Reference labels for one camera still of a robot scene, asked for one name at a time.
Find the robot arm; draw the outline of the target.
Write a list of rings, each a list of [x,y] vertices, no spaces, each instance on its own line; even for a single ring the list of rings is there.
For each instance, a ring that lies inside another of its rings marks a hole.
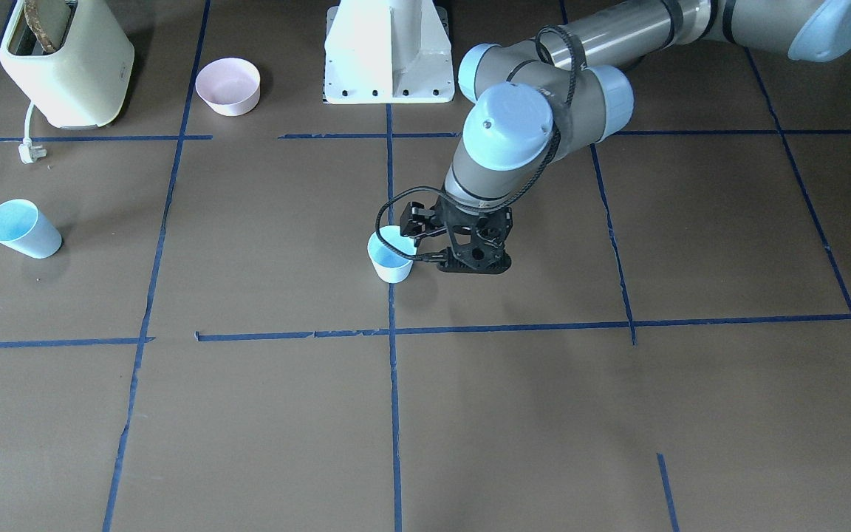
[[[410,202],[398,219],[414,248],[443,233],[450,245],[406,258],[502,268],[511,206],[549,164],[629,123],[635,95],[623,68],[704,40],[827,63],[851,50],[851,1],[625,1],[509,47],[476,45],[459,65],[473,108],[442,188],[428,188],[437,201]]]

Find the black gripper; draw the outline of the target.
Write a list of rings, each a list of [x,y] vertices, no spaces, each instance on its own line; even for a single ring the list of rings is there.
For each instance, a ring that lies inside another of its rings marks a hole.
[[[414,239],[415,247],[422,239],[443,233],[448,236],[449,245],[433,256],[505,256],[505,240],[511,226],[510,208],[471,213],[443,198],[432,208],[410,202],[400,216],[400,233]]]

